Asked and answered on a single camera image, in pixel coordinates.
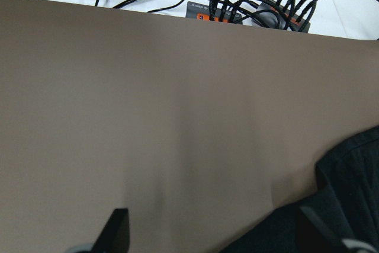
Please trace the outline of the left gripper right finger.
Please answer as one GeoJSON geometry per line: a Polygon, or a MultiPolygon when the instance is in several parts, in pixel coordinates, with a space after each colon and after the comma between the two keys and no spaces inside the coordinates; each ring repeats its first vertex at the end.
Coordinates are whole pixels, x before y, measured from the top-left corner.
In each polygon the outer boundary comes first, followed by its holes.
{"type": "Polygon", "coordinates": [[[378,252],[371,244],[354,238],[341,238],[309,207],[297,212],[299,252],[378,252]]]}

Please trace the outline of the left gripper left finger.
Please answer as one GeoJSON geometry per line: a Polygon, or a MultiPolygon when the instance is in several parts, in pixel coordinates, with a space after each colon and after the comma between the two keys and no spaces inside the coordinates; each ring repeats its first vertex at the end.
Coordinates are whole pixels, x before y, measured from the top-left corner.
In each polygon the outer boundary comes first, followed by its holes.
{"type": "Polygon", "coordinates": [[[120,252],[130,249],[130,221],[128,208],[114,209],[97,240],[91,244],[71,247],[66,252],[120,252]]]}

